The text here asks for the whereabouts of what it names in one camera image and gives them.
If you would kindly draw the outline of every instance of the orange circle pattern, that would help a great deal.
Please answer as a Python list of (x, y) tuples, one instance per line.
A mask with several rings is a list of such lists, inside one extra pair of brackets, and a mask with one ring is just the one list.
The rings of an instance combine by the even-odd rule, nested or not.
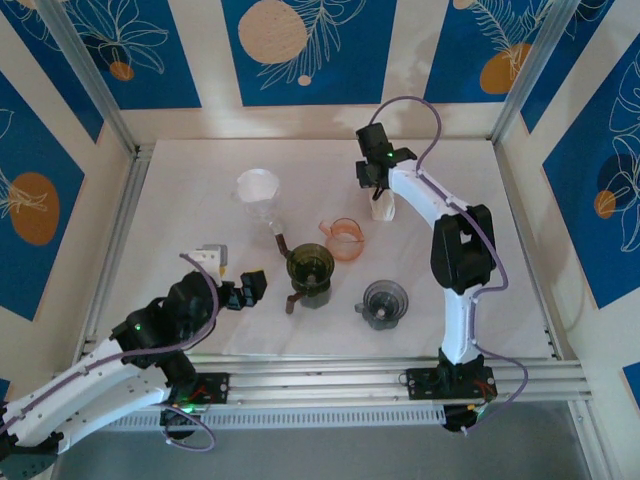
[(13, 229), (25, 242), (38, 247), (46, 245), (56, 234), (60, 219), (60, 199), (56, 187), (47, 177), (34, 172), (18, 176), (12, 186), (34, 197), (47, 195), (42, 202), (44, 210), (21, 205), (11, 208), (9, 212)]
[(603, 190), (596, 195), (593, 207), (600, 218), (605, 220), (611, 218), (611, 215), (616, 211), (616, 196), (609, 190)]

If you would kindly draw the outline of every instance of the orange measuring cup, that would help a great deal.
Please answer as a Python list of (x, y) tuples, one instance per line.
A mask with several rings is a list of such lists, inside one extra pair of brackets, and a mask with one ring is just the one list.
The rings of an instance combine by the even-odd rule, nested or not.
[(318, 228), (327, 236), (325, 247), (338, 261), (355, 260), (364, 250), (364, 234), (351, 218), (339, 218), (333, 223), (323, 220)]

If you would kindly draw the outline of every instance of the metal extrusion bar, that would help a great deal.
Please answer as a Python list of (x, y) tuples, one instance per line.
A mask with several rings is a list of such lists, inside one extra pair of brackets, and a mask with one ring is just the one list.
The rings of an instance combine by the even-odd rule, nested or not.
[(89, 98), (133, 159), (136, 155), (133, 136), (120, 115), (118, 104), (111, 95), (109, 87), (78, 36), (64, 7), (58, 0), (34, 0), (34, 3), (42, 21), (51, 32), (51, 36), (60, 47)]
[(74, 361), (78, 361), (83, 355), (85, 345), (91, 343), (92, 337), (98, 328), (98, 321), (102, 317), (102, 313), (109, 297), (109, 292), (113, 286), (122, 251), (124, 249), (127, 234), (133, 221), (133, 215), (138, 205), (138, 199), (142, 192), (144, 179), (149, 169), (149, 159), (151, 154), (141, 150), (139, 157), (131, 165), (127, 180), (123, 189), (123, 193), (118, 205), (113, 228), (107, 245), (107, 253), (100, 271), (98, 284), (95, 294), (91, 299), (87, 318), (85, 319), (83, 331), (81, 332)]
[(531, 226), (528, 224), (526, 218), (526, 212), (522, 199), (520, 198), (516, 181), (513, 176), (513, 172), (509, 167), (504, 150), (501, 147), (496, 148), (496, 159), (498, 161), (498, 169), (500, 170), (500, 176), (502, 177), (502, 183), (504, 185), (505, 192), (507, 193), (507, 200), (511, 208), (512, 217), (516, 226), (516, 233), (518, 234), (518, 240), (520, 246), (524, 252), (525, 263), (527, 265), (527, 271), (529, 272), (529, 278), (534, 286), (538, 303), (544, 312), (544, 318), (547, 324), (547, 333), (551, 339), (552, 347), (555, 355), (560, 360), (575, 360), (577, 359), (569, 341), (567, 340), (566, 332), (562, 328), (562, 320), (560, 319), (560, 313), (558, 307), (555, 304), (553, 295), (549, 285), (545, 285), (540, 281), (542, 275), (540, 272), (542, 268), (539, 265), (538, 257), (532, 254), (535, 251), (535, 240)]
[[(402, 379), (405, 370), (433, 367), (437, 361), (432, 359), (224, 355), (191, 355), (190, 359), (199, 372), (231, 374), (226, 405), (195, 407), (195, 413), (204, 415), (207, 424), (212, 426), (308, 428), (331, 426), (331, 422), (340, 423), (345, 419), (353, 419), (354, 425), (369, 426), (388, 425), (399, 420), (402, 423), (392, 424), (430, 424), (439, 422), (438, 412), (443, 404), (456, 403), (451, 400), (409, 400)], [(522, 361), (529, 370), (530, 379), (518, 401), (591, 399), (591, 390), (579, 362)], [(522, 370), (498, 360), (489, 360), (487, 364), (493, 369), (499, 393), (495, 401), (505, 401), (520, 385)], [(159, 410), (159, 407), (143, 409), (115, 422), (112, 428), (118, 431), (154, 429), (158, 426)], [(367, 413), (377, 416), (367, 417)], [(349, 416), (338, 420), (332, 416), (347, 414)]]
[(569, 410), (591, 477), (598, 480), (621, 479), (622, 474), (613, 457), (609, 443), (598, 428), (591, 402), (569, 402)]
[[(419, 358), (332, 360), (191, 355), (190, 359), (199, 372), (230, 373), (228, 404), (252, 408), (415, 404), (409, 400), (403, 383), (405, 370), (437, 365), (435, 360)], [(529, 371), (529, 384), (518, 401), (591, 398), (579, 362), (522, 361)], [(494, 372), (499, 392), (496, 401), (508, 399), (522, 382), (522, 370), (499, 360), (488, 360), (487, 365)]]
[(549, 14), (507, 95), (502, 111), (489, 136), (494, 145), (502, 140), (511, 122), (522, 109), (581, 0), (549, 1), (553, 2), (553, 5), (549, 9)]

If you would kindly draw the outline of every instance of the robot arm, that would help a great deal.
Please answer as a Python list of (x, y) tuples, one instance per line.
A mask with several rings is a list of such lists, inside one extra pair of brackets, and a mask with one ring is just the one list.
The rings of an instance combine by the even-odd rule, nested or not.
[[(447, 192), (430, 175), (424, 172), (422, 175), (427, 176), (441, 191)], [(390, 170), (389, 189), (407, 200), (434, 231), (438, 220), (444, 215), (451, 217), (457, 215), (457, 212), (445, 200), (418, 178), (415, 160), (402, 162)], [(450, 195), (449, 198), (463, 208), (469, 206), (453, 195)], [(465, 289), (462, 293), (458, 293), (452, 288), (444, 289), (445, 334), (441, 349), (444, 356), (454, 365), (467, 363), (480, 354), (471, 343), (473, 339), (471, 338), (470, 317), (472, 297), (479, 288), (480, 285), (475, 285)]]
[[(191, 255), (217, 280), (211, 286), (220, 307), (240, 310), (262, 299), (267, 286), (262, 271), (242, 274), (242, 288), (219, 279), (225, 246), (208, 246)], [(66, 372), (0, 408), (3, 475), (31, 478), (90, 433), (200, 385), (204, 380), (179, 346), (212, 322), (214, 304), (203, 274), (189, 273), (167, 297), (129, 314), (110, 338)]]
[(417, 172), (416, 156), (407, 148), (395, 150), (380, 123), (356, 132), (366, 161), (356, 163), (362, 188), (375, 188), (376, 200), (385, 189), (403, 197), (426, 220), (434, 232), (431, 269), (444, 288), (445, 335), (440, 349), (438, 381), (445, 385), (436, 392), (451, 398), (468, 395), (462, 385), (453, 393), (456, 380), (469, 383), (486, 375), (483, 356), (473, 343), (472, 303), (474, 294), (485, 285), (495, 262), (476, 231), (459, 213), (466, 210), (494, 242), (491, 213), (484, 205), (470, 206), (456, 198), (424, 171)]

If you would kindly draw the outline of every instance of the white paper sheet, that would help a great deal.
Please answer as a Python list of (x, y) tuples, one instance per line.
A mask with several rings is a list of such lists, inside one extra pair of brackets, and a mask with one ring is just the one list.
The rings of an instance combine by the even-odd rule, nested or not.
[[(416, 153), (424, 141), (395, 141)], [(437, 355), (444, 332), (444, 297), (429, 266), (432, 232), (396, 196), (393, 222), (371, 220), (367, 191), (358, 187), (358, 144), (330, 140), (182, 140), (158, 142), (101, 335), (191, 270), (178, 258), (203, 244), (229, 247), (226, 280), (262, 268), (264, 299), (241, 312), (222, 311), (215, 332), (197, 351), (228, 354), (354, 356)], [(425, 168), (456, 196), (492, 211), (496, 245), (511, 286), (479, 305), (478, 339), (487, 349), (518, 357), (549, 357), (544, 316), (537, 301), (501, 183), (493, 148), (483, 140), (443, 140)], [(324, 243), (322, 219), (351, 217), (366, 237), (362, 255), (336, 262), (328, 305), (284, 312), (292, 293), (285, 261), (268, 229), (252, 223), (232, 197), (236, 178), (266, 168), (281, 181), (282, 216), (290, 248)], [(391, 279), (409, 295), (409, 310), (393, 330), (374, 331), (355, 313), (366, 287)], [(497, 270), (492, 284), (499, 282)]]

